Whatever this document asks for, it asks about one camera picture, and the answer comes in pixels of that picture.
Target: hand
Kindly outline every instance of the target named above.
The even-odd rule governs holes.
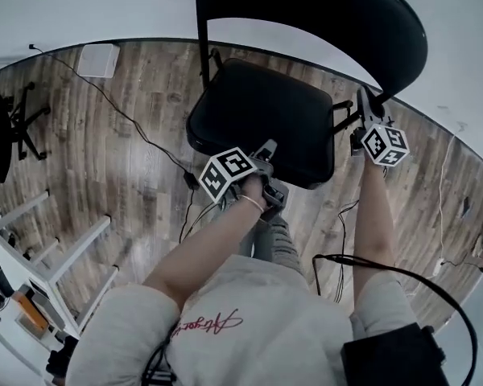
[[[258,175],[249,175],[241,187],[241,193],[256,201],[263,210],[266,210],[266,200],[262,196],[263,183],[261,177]]]

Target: person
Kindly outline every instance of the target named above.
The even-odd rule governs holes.
[[[261,180],[251,175],[238,200],[169,252],[143,285],[110,290],[76,347],[67,384],[140,385],[164,344],[158,368],[174,373],[174,384],[342,385],[344,343],[416,321],[391,272],[354,268],[351,317],[310,293],[286,222],[258,222],[265,208]],[[354,254],[393,265],[393,247],[382,169],[367,158]]]

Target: bracelet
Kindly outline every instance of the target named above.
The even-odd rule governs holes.
[[[247,199],[247,200],[249,200],[249,201],[250,201],[250,202],[251,202],[251,203],[252,203],[252,204],[253,204],[255,207],[257,207],[257,208],[258,208],[258,210],[259,210],[261,213],[264,213],[264,212],[265,212],[265,211],[263,210],[263,207],[261,207],[261,206],[259,205],[259,203],[258,203],[256,200],[251,199],[249,196],[245,196],[245,195],[238,195],[238,198],[240,198],[240,197],[242,197],[243,199]]]

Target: office chair seat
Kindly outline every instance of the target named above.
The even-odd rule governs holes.
[[[212,155],[233,147],[246,154],[269,138],[278,146],[275,177],[312,189],[334,170],[332,99],[282,73],[228,59],[213,77],[187,122],[188,141]]]

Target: black folding chair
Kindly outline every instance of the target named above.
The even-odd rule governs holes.
[[[196,13],[204,93],[188,118],[188,142],[212,155],[235,146],[251,153],[272,138],[274,176],[307,189],[332,176],[332,112],[348,102],[333,106],[326,92],[246,61],[222,63],[208,52],[208,20],[254,18],[316,35],[378,82],[376,104],[411,84],[426,63],[423,26],[404,0],[196,0]],[[212,80],[211,57],[218,66]]]

